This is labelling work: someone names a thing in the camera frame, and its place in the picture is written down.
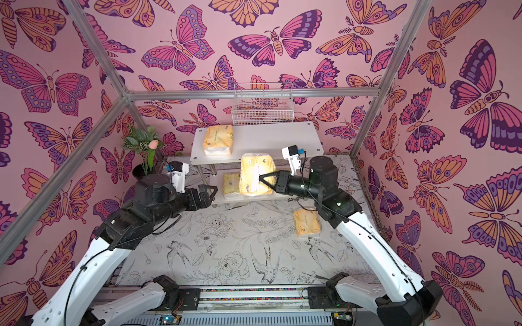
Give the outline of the orange tissue pack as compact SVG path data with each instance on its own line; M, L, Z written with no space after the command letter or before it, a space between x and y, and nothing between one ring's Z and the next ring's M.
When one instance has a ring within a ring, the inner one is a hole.
M322 231L319 215L316 210L299 209L293 212L296 235L301 237L317 236Z
M230 156L233 141L232 125L210 126L203 139L203 151L206 156Z
M255 197L273 193L259 182L260 175L276 171L275 163L267 153L245 153L241 157L240 192L242 196Z

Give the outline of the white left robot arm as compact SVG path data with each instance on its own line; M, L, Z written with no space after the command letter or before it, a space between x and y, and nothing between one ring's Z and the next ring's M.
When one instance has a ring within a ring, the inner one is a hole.
M166 275L109 304L92 306L113 271L141 241L161 225L185 211L212 205L216 186L186 188L184 177L175 184L164 174L151 174L135 184L135 195L102 223L95 239L61 286L34 315L22 316L15 325L122 325L143 312L179 304L179 285Z

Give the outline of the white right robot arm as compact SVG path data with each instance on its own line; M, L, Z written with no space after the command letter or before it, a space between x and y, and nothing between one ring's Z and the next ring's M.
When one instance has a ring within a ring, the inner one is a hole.
M363 283L347 273L330 278L326 288L334 301L362 307L383 325L423 325L436 310L443 290L403 262L373 227L363 208L338 185L338 168L327 156L309 162L309 176L292 171L254 173L274 192L314 201L318 215L364 258L379 285Z

